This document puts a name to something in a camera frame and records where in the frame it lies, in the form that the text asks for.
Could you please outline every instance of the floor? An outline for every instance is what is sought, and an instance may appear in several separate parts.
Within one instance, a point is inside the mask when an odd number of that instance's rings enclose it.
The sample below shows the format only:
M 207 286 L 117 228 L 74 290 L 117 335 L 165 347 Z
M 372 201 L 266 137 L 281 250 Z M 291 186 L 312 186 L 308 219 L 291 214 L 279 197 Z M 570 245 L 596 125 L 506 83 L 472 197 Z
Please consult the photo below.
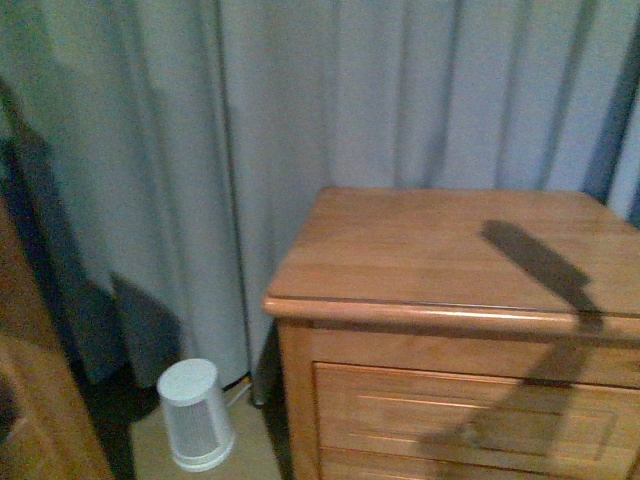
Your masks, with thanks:
M 225 391 L 230 400 L 244 379 Z M 182 471 L 171 453 L 155 389 L 137 389 L 128 369 L 97 386 L 79 379 L 80 390 L 117 480 L 290 480 L 291 463 L 282 386 L 258 409 L 245 392 L 230 408 L 234 449 L 222 464 L 203 473 Z

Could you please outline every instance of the wooden drawer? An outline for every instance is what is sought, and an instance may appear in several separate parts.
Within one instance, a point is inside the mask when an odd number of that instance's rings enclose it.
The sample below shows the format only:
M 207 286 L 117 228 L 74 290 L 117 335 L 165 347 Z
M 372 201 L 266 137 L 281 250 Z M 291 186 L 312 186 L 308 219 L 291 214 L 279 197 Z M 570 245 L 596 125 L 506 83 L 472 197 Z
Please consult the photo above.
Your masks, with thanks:
M 315 374 L 322 447 L 594 480 L 626 478 L 640 445 L 635 390 L 326 363 Z
M 429 336 L 315 329 L 313 357 L 328 363 L 534 378 L 640 388 L 638 345 L 595 340 Z
M 323 480 L 544 480 L 530 472 L 323 448 Z

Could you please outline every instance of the small wastebasket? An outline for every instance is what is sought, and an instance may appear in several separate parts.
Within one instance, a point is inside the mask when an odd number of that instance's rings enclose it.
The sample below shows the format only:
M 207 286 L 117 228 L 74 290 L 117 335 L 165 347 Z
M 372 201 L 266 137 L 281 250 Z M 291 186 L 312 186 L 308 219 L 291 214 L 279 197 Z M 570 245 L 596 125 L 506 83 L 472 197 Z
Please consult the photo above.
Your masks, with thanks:
M 204 472 L 224 461 L 233 448 L 218 369 L 204 359 L 178 362 L 158 381 L 164 421 L 174 461 L 188 472 Z

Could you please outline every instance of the curtain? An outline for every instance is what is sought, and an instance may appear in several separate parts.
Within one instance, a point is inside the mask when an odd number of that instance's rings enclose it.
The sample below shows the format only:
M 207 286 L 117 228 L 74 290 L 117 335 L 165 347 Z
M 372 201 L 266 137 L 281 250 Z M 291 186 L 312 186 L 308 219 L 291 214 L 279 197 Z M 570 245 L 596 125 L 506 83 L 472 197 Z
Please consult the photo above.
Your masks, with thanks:
M 582 190 L 637 221 L 639 8 L 5 2 L 0 73 L 52 147 L 129 357 L 149 352 L 140 376 L 175 324 L 223 383 L 250 370 L 261 403 L 261 296 L 323 186 Z

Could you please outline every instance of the wooden furniture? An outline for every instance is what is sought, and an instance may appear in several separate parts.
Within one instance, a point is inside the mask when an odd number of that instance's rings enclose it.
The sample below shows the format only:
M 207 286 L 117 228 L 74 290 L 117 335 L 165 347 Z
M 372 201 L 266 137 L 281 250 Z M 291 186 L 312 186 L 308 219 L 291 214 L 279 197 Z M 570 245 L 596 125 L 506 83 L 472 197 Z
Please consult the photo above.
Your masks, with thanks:
M 2 197 L 0 421 L 0 478 L 113 478 Z
M 587 195 L 325 189 L 264 308 L 299 480 L 640 479 L 640 233 Z

